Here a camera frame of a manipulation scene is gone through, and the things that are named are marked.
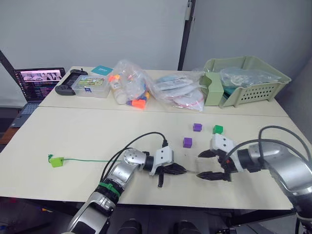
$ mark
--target green block with wire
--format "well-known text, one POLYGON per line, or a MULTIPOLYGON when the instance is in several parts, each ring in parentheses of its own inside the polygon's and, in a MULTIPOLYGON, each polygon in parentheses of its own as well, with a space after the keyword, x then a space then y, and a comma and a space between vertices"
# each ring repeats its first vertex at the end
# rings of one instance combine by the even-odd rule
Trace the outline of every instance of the green block with wire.
POLYGON ((213 134, 222 134, 223 133, 223 127, 220 125, 215 125, 213 129, 213 134))
POLYGON ((64 158, 63 157, 50 158, 49 162, 51 163, 52 167, 61 167, 63 166, 64 158))

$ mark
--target game controller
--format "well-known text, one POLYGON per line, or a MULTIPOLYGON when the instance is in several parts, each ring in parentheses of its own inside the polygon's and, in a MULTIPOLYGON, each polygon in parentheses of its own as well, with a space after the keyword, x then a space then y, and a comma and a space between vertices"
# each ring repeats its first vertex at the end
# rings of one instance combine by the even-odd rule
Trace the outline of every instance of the game controller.
POLYGON ((72 90, 72 85, 80 75, 87 75, 88 73, 81 70, 73 69, 70 71, 70 75, 64 80, 64 82, 55 87, 55 92, 63 96, 76 95, 75 91, 72 90))

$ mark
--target small bottle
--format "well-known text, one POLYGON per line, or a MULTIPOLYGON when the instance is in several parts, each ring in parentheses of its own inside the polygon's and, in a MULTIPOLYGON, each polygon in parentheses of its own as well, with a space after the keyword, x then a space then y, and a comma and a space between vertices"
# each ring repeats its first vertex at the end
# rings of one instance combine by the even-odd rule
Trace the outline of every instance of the small bottle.
POLYGON ((116 102, 120 105, 126 104, 127 102, 127 95, 122 88, 120 82, 120 75, 114 75, 109 77, 109 83, 112 88, 112 92, 114 94, 114 98, 116 102))

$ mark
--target orange block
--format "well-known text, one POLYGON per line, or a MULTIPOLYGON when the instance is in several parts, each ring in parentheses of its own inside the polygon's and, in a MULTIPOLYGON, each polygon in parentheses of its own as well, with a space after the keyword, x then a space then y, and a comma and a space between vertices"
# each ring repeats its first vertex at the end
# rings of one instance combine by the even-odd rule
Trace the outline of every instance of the orange block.
POLYGON ((132 106, 135 106, 137 108, 140 108, 140 109, 144 109, 145 108, 145 105, 146 105, 146 101, 145 100, 133 100, 132 101, 132 106))

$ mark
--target box with label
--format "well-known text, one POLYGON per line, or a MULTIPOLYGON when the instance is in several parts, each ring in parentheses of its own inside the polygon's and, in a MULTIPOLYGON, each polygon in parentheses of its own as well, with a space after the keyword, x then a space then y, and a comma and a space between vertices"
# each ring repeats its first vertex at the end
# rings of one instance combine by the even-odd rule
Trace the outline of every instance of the box with label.
POLYGON ((72 85, 77 96, 106 98, 110 85, 105 76, 81 75, 72 85))

